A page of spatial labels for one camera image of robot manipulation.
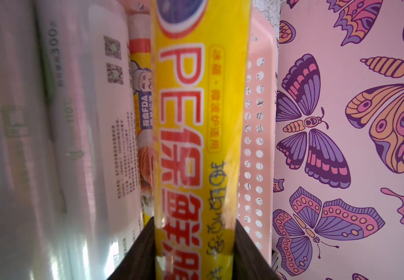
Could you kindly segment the pink plastic basket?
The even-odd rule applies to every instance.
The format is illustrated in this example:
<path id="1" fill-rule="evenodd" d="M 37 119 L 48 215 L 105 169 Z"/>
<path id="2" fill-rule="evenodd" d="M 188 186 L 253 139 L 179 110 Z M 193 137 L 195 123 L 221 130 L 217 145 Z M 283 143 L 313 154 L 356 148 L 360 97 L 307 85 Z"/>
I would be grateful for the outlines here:
<path id="1" fill-rule="evenodd" d="M 127 19 L 135 14 L 150 16 L 149 1 L 123 1 L 123 6 Z M 270 117 L 275 110 L 277 44 L 273 27 L 263 16 L 270 8 L 267 1 L 254 2 L 252 8 L 238 219 L 264 259 L 274 264 L 278 259 L 271 244 L 275 125 Z"/>

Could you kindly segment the clear green wrap roll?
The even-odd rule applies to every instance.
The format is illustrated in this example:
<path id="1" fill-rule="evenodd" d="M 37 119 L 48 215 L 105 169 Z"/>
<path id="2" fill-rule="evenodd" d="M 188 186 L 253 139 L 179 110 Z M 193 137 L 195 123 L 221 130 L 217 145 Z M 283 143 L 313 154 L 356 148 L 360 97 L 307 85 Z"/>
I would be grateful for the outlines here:
<path id="1" fill-rule="evenodd" d="M 68 280 L 31 1 L 0 1 L 0 280 Z"/>
<path id="2" fill-rule="evenodd" d="M 36 1 L 72 279 L 106 280 L 142 226 L 126 12 Z"/>

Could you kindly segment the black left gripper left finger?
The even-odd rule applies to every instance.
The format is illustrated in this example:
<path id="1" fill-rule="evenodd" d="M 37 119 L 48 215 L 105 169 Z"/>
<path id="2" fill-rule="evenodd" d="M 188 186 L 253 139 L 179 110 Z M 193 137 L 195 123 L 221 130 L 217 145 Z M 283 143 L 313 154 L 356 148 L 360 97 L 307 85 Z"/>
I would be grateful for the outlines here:
<path id="1" fill-rule="evenodd" d="M 151 218 L 108 280 L 155 280 L 155 224 Z"/>

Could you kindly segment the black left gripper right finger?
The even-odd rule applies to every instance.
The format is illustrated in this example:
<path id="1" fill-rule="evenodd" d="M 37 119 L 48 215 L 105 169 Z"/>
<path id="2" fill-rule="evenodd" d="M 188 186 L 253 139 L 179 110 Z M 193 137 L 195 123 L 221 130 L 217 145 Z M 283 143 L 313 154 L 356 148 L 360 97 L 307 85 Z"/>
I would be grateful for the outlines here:
<path id="1" fill-rule="evenodd" d="M 238 220 L 235 227 L 232 279 L 280 280 Z"/>

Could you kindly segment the yellow wrap roll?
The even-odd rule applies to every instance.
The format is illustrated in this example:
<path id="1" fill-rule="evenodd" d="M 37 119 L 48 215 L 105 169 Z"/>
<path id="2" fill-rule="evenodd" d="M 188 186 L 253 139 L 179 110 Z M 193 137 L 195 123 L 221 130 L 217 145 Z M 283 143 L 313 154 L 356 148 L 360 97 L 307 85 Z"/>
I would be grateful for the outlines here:
<path id="1" fill-rule="evenodd" d="M 229 280 L 250 1 L 152 1 L 155 268 Z"/>
<path id="2" fill-rule="evenodd" d="M 131 86 L 134 93 L 138 163 L 140 168 L 141 205 L 144 223 L 154 215 L 153 195 L 153 122 L 151 70 L 151 17 L 128 16 Z"/>

